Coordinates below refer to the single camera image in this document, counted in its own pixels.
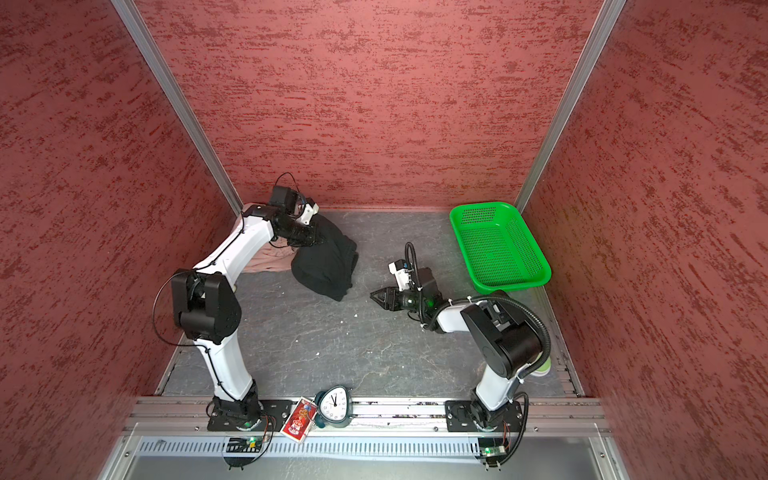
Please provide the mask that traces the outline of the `pink drawstring shorts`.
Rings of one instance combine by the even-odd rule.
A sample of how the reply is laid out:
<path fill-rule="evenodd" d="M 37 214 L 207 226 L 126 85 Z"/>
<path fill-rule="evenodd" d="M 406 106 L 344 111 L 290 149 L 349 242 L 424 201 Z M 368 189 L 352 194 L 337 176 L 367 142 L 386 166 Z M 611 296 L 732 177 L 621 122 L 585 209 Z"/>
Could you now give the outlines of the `pink drawstring shorts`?
<path fill-rule="evenodd" d="M 294 227 L 294 221 L 283 214 L 271 213 L 266 206 L 247 204 L 218 259 L 226 276 L 237 279 L 243 272 L 280 272 L 289 269 L 295 247 L 284 236 L 280 222 Z"/>

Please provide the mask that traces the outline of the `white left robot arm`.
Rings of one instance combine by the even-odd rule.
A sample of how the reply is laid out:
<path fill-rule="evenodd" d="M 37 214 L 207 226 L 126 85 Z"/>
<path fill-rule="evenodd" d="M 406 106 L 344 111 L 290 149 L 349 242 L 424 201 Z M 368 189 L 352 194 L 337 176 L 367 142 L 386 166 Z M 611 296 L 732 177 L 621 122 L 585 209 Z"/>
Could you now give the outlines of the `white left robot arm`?
<path fill-rule="evenodd" d="M 199 349 L 214 384 L 213 412 L 239 430 L 251 430 L 262 417 L 257 384 L 248 372 L 237 331 L 242 309 L 234 287 L 247 264 L 264 246 L 283 238 L 299 247 L 316 240 L 312 218 L 319 207 L 306 201 L 292 215 L 286 207 L 252 204 L 232 232 L 204 260 L 170 279 L 174 323 Z"/>

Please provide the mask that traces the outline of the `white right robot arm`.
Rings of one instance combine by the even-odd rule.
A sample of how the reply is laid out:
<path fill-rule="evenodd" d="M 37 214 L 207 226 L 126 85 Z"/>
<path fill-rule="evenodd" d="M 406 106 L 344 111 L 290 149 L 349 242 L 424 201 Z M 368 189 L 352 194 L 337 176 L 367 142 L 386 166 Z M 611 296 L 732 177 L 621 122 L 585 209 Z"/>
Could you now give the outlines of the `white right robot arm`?
<path fill-rule="evenodd" d="M 370 294 L 387 311 L 404 311 L 428 331 L 468 333 L 485 367 L 466 406 L 480 430 L 491 431 L 516 410 L 518 388 L 549 358 L 551 338 L 543 321 L 526 305 L 502 290 L 450 299 L 442 295 L 429 268 L 403 262 L 390 265 L 394 286 Z"/>

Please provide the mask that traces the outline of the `black shorts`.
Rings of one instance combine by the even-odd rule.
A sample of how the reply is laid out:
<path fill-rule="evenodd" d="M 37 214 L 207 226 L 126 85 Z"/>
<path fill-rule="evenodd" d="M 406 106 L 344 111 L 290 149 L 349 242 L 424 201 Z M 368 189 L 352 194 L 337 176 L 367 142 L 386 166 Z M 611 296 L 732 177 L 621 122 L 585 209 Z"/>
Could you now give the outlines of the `black shorts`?
<path fill-rule="evenodd" d="M 323 215 L 316 215 L 311 225 L 316 227 L 317 241 L 298 249 L 291 272 L 301 285 L 340 302 L 352 287 L 357 244 Z"/>

